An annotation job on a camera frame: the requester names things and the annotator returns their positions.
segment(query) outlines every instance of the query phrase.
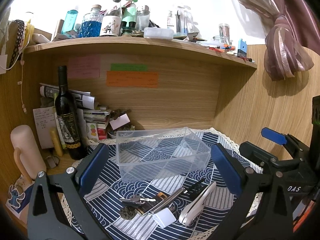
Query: silver screw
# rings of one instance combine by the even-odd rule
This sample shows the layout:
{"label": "silver screw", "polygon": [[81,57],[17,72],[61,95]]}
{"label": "silver screw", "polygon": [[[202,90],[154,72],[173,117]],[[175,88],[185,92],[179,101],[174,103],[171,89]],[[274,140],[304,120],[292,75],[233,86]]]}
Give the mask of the silver screw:
{"label": "silver screw", "polygon": [[277,177],[281,178],[281,177],[282,177],[282,175],[283,175],[283,174],[282,174],[282,172],[281,172],[281,171],[277,171],[277,172],[276,172],[276,176],[277,176]]}
{"label": "silver screw", "polygon": [[245,172],[248,173],[248,174],[252,174],[252,173],[254,173],[254,169],[248,167],[248,168],[245,168]]}
{"label": "silver screw", "polygon": [[39,171],[39,172],[38,172],[38,177],[39,177],[39,178],[43,177],[43,175],[44,175],[44,171]]}
{"label": "silver screw", "polygon": [[69,168],[67,168],[67,173],[68,174],[71,174],[71,173],[73,173],[75,171],[75,168],[74,167],[69,167]]}

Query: bunch of keys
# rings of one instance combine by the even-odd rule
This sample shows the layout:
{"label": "bunch of keys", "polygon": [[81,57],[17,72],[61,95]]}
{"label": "bunch of keys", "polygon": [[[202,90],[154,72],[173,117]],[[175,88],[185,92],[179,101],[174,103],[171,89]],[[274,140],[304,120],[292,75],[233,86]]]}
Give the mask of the bunch of keys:
{"label": "bunch of keys", "polygon": [[119,200],[127,206],[132,206],[138,208],[143,205],[146,201],[154,202],[156,199],[154,198],[143,198],[140,195],[133,195],[129,199],[128,198],[119,198]]}

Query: pink card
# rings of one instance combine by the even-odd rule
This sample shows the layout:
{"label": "pink card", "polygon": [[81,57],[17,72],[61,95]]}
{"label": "pink card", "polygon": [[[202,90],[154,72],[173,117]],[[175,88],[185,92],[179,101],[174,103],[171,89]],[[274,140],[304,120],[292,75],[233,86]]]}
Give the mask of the pink card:
{"label": "pink card", "polygon": [[112,120],[109,123],[111,124],[111,127],[113,130],[125,125],[126,123],[129,123],[130,119],[127,114],[123,114],[119,116],[116,120]]}
{"label": "pink card", "polygon": [[68,63],[68,78],[84,79],[100,76],[100,55],[73,57]]}

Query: green sticky note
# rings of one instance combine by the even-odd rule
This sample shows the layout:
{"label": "green sticky note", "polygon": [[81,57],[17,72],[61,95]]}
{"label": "green sticky note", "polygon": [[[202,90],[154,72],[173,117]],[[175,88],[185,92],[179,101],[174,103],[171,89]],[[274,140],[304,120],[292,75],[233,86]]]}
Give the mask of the green sticky note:
{"label": "green sticky note", "polygon": [[111,71],[148,71],[148,67],[143,64],[111,63]]}

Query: white stapler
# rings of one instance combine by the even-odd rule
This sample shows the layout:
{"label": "white stapler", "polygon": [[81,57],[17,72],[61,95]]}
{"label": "white stapler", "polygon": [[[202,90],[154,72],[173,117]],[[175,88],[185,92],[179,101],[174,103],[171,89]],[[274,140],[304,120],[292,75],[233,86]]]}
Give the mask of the white stapler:
{"label": "white stapler", "polygon": [[194,201],[185,206],[179,216],[179,222],[182,225],[187,227],[192,224],[194,219],[202,212],[205,199],[216,188],[216,185],[215,181],[209,184]]}

